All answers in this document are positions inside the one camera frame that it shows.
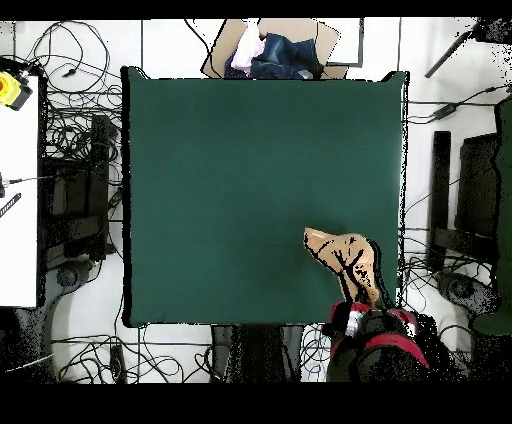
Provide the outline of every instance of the green table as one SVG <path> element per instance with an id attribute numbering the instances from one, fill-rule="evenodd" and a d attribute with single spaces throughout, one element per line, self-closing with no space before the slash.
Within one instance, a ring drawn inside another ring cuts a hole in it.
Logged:
<path id="1" fill-rule="evenodd" d="M 305 227 L 375 240 L 394 299 L 405 73 L 122 76 L 126 325 L 324 322 L 342 295 Z"/>

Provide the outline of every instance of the beige cloth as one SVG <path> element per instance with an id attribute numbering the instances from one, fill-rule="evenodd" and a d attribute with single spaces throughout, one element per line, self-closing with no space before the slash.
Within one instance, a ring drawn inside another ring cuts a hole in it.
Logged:
<path id="1" fill-rule="evenodd" d="M 335 236 L 306 228 L 304 245 L 316 260 L 336 274 L 343 294 L 349 293 L 355 301 L 358 292 L 364 290 L 366 302 L 376 307 L 380 292 L 375 285 L 375 252 L 364 236 Z"/>

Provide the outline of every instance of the power strip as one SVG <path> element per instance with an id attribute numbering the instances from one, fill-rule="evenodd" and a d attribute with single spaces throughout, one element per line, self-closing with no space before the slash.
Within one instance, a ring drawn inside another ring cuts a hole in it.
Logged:
<path id="1" fill-rule="evenodd" d="M 21 199 L 21 193 L 15 194 L 14 197 L 9 200 L 2 209 L 0 209 L 0 218 L 6 214 L 6 212 L 11 209 L 18 200 Z"/>
<path id="2" fill-rule="evenodd" d="M 110 348 L 110 368 L 114 375 L 115 384 L 128 384 L 126 378 L 126 365 L 124 363 L 123 346 L 113 345 Z"/>

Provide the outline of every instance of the cardboard box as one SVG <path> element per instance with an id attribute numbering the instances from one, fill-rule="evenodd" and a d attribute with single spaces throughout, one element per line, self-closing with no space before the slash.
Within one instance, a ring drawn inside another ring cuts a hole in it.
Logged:
<path id="1" fill-rule="evenodd" d="M 240 19 L 226 19 L 222 25 L 212 50 L 212 57 L 207 57 L 201 72 L 210 78 L 219 78 L 212 70 L 224 78 L 224 66 L 228 57 L 237 47 L 247 26 Z M 329 56 L 338 42 L 339 33 L 321 22 L 309 18 L 262 18 L 258 24 L 260 34 L 266 36 L 271 32 L 288 38 L 291 42 L 316 39 L 318 61 L 325 66 Z M 343 79 L 347 73 L 346 66 L 326 66 L 322 79 Z"/>

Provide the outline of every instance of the yellow object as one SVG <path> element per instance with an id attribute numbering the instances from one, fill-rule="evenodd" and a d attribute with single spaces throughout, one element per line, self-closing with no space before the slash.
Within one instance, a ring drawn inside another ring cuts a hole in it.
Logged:
<path id="1" fill-rule="evenodd" d="M 20 82 L 7 72 L 0 72 L 0 104 L 12 105 L 21 94 Z"/>

